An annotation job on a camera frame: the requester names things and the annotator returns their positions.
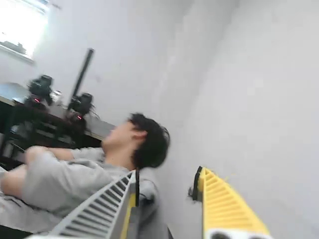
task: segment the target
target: circular hole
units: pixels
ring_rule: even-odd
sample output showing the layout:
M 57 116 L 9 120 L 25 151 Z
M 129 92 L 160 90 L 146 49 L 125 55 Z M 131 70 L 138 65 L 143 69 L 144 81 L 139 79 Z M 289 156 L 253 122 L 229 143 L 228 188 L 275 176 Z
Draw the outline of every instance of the circular hole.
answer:
M 211 239 L 230 239 L 230 237 L 227 236 L 225 233 L 214 233 L 211 236 Z

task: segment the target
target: gray shirt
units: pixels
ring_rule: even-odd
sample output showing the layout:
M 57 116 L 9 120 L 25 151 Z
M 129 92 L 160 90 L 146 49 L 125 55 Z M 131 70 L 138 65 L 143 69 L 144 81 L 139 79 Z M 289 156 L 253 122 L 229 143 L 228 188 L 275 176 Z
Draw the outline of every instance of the gray shirt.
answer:
M 29 164 L 22 200 L 0 191 L 0 224 L 33 233 L 48 231 L 96 191 L 128 173 L 104 163 L 101 148 L 76 149 L 72 154 L 74 160 L 59 161 L 46 152 Z M 48 216 L 50 220 L 39 220 Z
M 104 162 L 101 148 L 72 151 L 74 160 L 59 161 L 53 153 L 39 155 L 28 166 L 22 200 L 64 217 L 105 185 L 128 173 Z

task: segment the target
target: black camera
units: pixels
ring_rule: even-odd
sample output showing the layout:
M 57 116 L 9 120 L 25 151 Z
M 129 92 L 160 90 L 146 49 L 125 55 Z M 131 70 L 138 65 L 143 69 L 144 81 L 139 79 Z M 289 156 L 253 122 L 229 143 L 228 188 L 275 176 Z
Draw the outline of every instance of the black camera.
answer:
M 52 77 L 47 75 L 42 75 L 40 78 L 30 81 L 28 84 L 30 95 L 24 103 L 39 109 L 46 109 L 44 104 L 44 101 L 46 101 L 50 106 L 52 104 L 50 96 L 52 81 Z
M 71 123 L 77 124 L 82 130 L 86 128 L 84 115 L 90 112 L 93 96 L 89 93 L 83 93 L 81 96 L 74 96 L 68 107 L 67 118 Z

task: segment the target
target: window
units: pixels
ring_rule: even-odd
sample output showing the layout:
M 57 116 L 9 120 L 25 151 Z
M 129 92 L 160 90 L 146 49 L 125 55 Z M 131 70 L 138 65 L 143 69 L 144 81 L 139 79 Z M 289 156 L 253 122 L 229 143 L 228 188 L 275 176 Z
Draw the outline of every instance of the window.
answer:
M 0 0 L 0 45 L 31 57 L 47 23 L 46 0 Z

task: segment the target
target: black hair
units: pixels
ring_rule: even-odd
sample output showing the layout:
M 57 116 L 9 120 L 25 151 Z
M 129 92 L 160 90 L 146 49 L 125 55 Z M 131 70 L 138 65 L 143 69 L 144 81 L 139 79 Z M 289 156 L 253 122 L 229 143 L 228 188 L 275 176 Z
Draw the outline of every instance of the black hair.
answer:
M 135 167 L 159 167 L 166 158 L 170 144 L 168 130 L 141 113 L 132 114 L 128 121 L 134 124 L 135 130 L 147 132 L 144 142 L 132 155 Z

